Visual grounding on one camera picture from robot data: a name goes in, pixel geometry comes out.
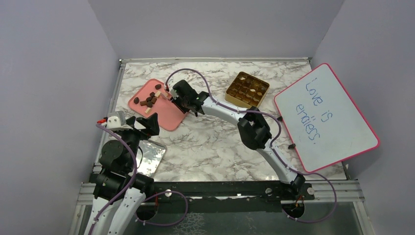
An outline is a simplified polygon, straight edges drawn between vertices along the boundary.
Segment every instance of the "gray wall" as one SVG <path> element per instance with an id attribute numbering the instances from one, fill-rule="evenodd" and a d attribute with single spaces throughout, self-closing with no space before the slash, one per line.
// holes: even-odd
<path id="1" fill-rule="evenodd" d="M 120 58 L 311 57 L 343 0 L 89 0 Z"/>
<path id="2" fill-rule="evenodd" d="M 376 234 L 415 224 L 415 1 L 345 0 L 312 60 L 328 62 L 381 140 L 349 161 Z"/>
<path id="3" fill-rule="evenodd" d="M 0 1 L 0 234 L 67 234 L 118 61 L 87 0 Z"/>

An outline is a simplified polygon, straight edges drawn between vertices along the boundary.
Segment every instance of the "red border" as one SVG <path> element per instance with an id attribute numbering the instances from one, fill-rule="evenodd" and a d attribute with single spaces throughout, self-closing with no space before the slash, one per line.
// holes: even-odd
<path id="1" fill-rule="evenodd" d="M 298 154 L 298 156 L 299 156 L 299 159 L 300 159 L 300 162 L 301 162 L 302 167 L 303 167 L 303 168 L 304 168 L 304 170 L 305 170 L 306 172 L 308 172 L 308 173 L 311 173 L 311 172 L 316 172 L 316 171 L 321 170 L 321 169 L 323 169 L 323 168 L 326 168 L 326 167 L 328 167 L 328 166 L 331 166 L 331 165 L 334 165 L 334 164 L 336 164 L 336 163 L 339 163 L 339 162 L 342 162 L 342 161 L 344 161 L 344 160 L 347 160 L 347 159 L 349 159 L 349 158 L 352 158 L 352 157 L 354 157 L 354 156 L 356 156 L 356 155 L 359 155 L 359 154 L 362 154 L 362 153 L 365 153 L 365 152 L 371 151 L 372 149 L 375 149 L 375 148 L 379 147 L 379 145 L 380 145 L 380 139 L 379 139 L 379 137 L 377 136 L 377 134 L 375 133 L 375 131 L 373 130 L 373 128 L 370 126 L 370 124 L 368 123 L 368 120 L 365 118 L 365 116 L 363 116 L 362 112 L 361 112 L 361 111 L 360 111 L 360 109 L 357 107 L 357 105 L 356 105 L 356 103 L 354 102 L 354 100 L 350 97 L 349 92 L 347 92 L 346 88 L 343 86 L 343 83 L 340 81 L 340 79 L 337 77 L 336 73 L 333 71 L 333 69 L 331 68 L 331 66 L 330 66 L 328 63 L 322 63 L 321 65 L 319 65 L 319 66 L 315 67 L 313 70 L 311 70 L 310 72 L 308 72 L 306 75 L 304 75 L 303 77 L 301 77 L 299 80 L 297 80 L 296 82 L 294 82 L 293 84 L 291 84 L 290 86 L 288 86 L 287 88 L 285 88 L 285 89 L 284 89 L 284 90 L 282 90 L 280 93 L 278 93 L 278 94 L 276 94 L 276 95 L 274 96 L 274 104 L 275 104 L 275 106 L 277 107 L 279 114 L 283 117 L 283 115 L 282 115 L 281 111 L 280 111 L 280 110 L 279 110 L 279 108 L 278 108 L 277 102 L 275 101 L 276 97 L 277 97 L 279 94 L 283 93 L 286 89 L 290 88 L 292 85 L 296 84 L 298 81 L 300 81 L 301 79 L 303 79 L 303 78 L 304 78 L 305 76 L 307 76 L 309 73 L 311 73 L 312 71 L 316 70 L 318 67 L 320 67 L 320 66 L 322 66 L 322 65 L 327 65 L 327 66 L 328 66 L 328 68 L 331 70 L 331 72 L 332 72 L 332 73 L 334 74 L 334 76 L 336 77 L 337 81 L 339 81 L 340 86 L 342 86 L 343 90 L 346 92 L 347 96 L 349 97 L 349 99 L 351 100 L 351 102 L 353 103 L 353 105 L 356 107 L 357 111 L 360 113 L 360 115 L 362 116 L 363 120 L 366 122 L 366 124 L 368 125 L 369 129 L 372 131 L 373 135 L 375 135 L 375 137 L 376 137 L 376 139 L 377 139 L 377 145 L 376 145 L 375 147 L 369 148 L 369 149 L 364 150 L 364 151 L 362 151 L 362 152 L 360 152 L 360 153 L 356 153 L 356 154 L 354 154 L 354 155 L 352 155 L 352 156 L 346 157 L 346 158 L 344 158 L 344 159 L 342 159 L 342 160 L 339 160 L 339 161 L 334 162 L 334 163 L 332 163 L 332 164 L 329 164 L 329 165 L 323 166 L 323 167 L 318 168 L 318 169 L 313 170 L 313 171 L 308 171 L 307 169 L 305 169 L 305 166 L 304 166 L 304 164 L 303 164 L 303 162 L 302 162 L 302 160 L 301 160 L 301 156 L 299 155 L 299 153 L 298 153 L 297 149 L 295 148 L 295 150 L 296 150 L 296 152 L 297 152 L 297 154 Z M 291 141 L 293 141 L 293 138 L 291 137 L 290 131 L 289 131 L 289 130 L 288 130 L 288 128 L 287 128 L 287 125 L 286 125 L 285 123 L 284 123 L 284 125 L 285 125 L 285 129 L 287 129 L 287 132 L 288 132 L 288 135 L 290 136 Z"/>

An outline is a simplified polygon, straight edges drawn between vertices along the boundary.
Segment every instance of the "table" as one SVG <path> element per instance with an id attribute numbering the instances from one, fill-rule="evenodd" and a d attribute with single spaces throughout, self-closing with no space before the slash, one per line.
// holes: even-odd
<path id="1" fill-rule="evenodd" d="M 212 93 L 225 100 L 225 91 L 241 71 L 270 84 L 268 94 L 260 105 L 261 111 L 278 116 L 273 98 L 284 88 L 311 71 L 307 60 L 297 61 L 178 61 L 127 63 L 116 102 L 116 111 L 124 111 L 126 117 L 139 116 L 128 107 L 128 101 L 151 78 L 165 81 L 175 70 L 191 68 L 207 79 Z M 195 73 L 183 71 L 172 77 L 172 82 L 185 79 L 197 91 L 207 91 L 203 80 Z M 271 133 L 278 125 L 265 117 Z M 258 181 L 278 180 L 265 159 L 256 151 L 245 147 L 239 132 L 233 125 L 216 117 L 189 114 L 172 132 L 160 129 L 160 135 L 151 140 L 167 146 L 156 173 L 155 181 Z M 294 150 L 285 127 L 276 141 L 284 156 L 300 171 L 299 157 Z M 330 180 L 346 179 L 341 164 L 318 171 Z M 306 176 L 307 180 L 320 180 L 319 176 Z"/>

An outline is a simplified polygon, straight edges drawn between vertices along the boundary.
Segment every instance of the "pink tray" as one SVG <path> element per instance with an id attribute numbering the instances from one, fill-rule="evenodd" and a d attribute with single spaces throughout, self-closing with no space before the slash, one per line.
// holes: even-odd
<path id="1" fill-rule="evenodd" d="M 161 84 L 161 89 L 157 90 L 154 88 L 155 85 Z M 137 113 L 141 114 L 143 117 L 148 118 L 153 113 L 158 114 L 159 126 L 164 128 L 167 131 L 174 131 L 179 124 L 183 121 L 186 117 L 175 104 L 168 101 L 166 98 L 163 98 L 161 95 L 157 99 L 156 103 L 151 108 L 150 112 L 147 114 L 145 110 L 147 106 L 141 106 L 140 103 L 135 104 L 134 98 L 138 97 L 140 101 L 145 100 L 148 96 L 150 96 L 151 92 L 156 93 L 157 91 L 163 92 L 164 83 L 157 80 L 157 79 L 150 79 L 148 80 L 144 86 L 128 101 L 128 106 L 136 111 Z"/>

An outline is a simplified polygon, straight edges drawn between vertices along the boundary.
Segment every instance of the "whiteboard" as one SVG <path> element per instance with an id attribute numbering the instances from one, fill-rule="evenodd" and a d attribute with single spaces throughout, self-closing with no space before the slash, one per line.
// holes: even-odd
<path id="1" fill-rule="evenodd" d="M 307 172 L 372 150 L 379 139 L 328 64 L 274 98 Z"/>

